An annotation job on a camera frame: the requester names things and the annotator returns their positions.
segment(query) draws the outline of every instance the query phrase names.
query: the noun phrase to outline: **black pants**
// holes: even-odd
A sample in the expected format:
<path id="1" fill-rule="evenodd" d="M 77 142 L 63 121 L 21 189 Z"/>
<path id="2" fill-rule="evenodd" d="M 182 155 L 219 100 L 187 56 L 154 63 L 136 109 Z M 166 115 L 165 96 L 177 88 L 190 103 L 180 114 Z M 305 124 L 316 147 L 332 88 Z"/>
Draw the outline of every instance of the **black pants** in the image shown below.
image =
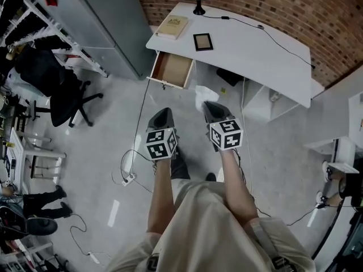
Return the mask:
<path id="1" fill-rule="evenodd" d="M 24 195 L 24 215 L 29 217 L 36 215 L 39 217 L 46 217 L 51 219 L 63 218 L 69 215 L 68 209 L 46 209 L 42 208 L 48 203 L 54 202 L 57 199 L 61 199 L 60 192 L 56 190 L 52 193 L 39 193 L 39 194 L 26 194 Z"/>
<path id="2" fill-rule="evenodd" d="M 171 160 L 171 179 L 191 179 L 188 173 L 188 167 L 185 163 L 182 154 L 180 153 L 180 149 L 176 150 L 176 158 Z"/>

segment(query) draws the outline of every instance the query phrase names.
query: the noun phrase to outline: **book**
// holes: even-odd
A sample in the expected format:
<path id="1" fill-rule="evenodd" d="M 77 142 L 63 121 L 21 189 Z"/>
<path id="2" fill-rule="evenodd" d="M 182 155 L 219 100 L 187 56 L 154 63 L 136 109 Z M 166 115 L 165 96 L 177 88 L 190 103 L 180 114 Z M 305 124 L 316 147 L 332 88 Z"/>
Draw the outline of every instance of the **book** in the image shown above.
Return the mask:
<path id="1" fill-rule="evenodd" d="M 168 39 L 177 39 L 187 23 L 187 17 L 169 15 L 159 26 L 155 34 Z"/>

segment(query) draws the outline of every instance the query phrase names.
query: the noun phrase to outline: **black lamp base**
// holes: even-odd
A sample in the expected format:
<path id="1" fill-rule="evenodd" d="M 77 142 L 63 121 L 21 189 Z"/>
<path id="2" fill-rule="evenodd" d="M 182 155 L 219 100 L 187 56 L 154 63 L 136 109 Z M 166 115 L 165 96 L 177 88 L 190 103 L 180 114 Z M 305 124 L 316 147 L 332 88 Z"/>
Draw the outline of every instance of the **black lamp base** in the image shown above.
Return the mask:
<path id="1" fill-rule="evenodd" d="M 195 15 L 204 15 L 205 14 L 205 10 L 202 8 L 202 3 L 200 2 L 200 0 L 197 0 L 197 6 L 195 7 L 193 13 Z"/>

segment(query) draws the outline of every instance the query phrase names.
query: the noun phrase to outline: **black buckle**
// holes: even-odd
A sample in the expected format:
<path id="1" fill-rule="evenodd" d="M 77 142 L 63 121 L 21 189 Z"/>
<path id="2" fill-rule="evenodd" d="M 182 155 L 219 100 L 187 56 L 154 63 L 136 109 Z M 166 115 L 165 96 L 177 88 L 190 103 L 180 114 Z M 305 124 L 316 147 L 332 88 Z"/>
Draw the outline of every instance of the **black buckle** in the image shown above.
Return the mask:
<path id="1" fill-rule="evenodd" d="M 276 270 L 280 270 L 281 268 L 285 268 L 284 272 L 297 272 L 294 265 L 290 263 L 289 260 L 282 258 L 282 257 L 276 257 L 272 259 L 273 267 L 275 267 Z"/>

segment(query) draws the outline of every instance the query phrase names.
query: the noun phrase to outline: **beige shirt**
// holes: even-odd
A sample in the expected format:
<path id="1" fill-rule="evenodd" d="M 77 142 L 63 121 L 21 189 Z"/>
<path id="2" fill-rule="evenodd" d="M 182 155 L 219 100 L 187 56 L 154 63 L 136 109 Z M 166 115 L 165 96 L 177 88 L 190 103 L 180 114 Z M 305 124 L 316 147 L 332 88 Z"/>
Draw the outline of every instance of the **beige shirt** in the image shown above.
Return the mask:
<path id="1" fill-rule="evenodd" d="M 224 184 L 173 180 L 173 190 L 178 209 L 165 232 L 147 233 L 138 246 L 115 255 L 106 271 L 274 271 L 253 233 L 225 206 Z M 281 220 L 257 221 L 280 256 L 295 263 L 298 271 L 315 271 Z"/>

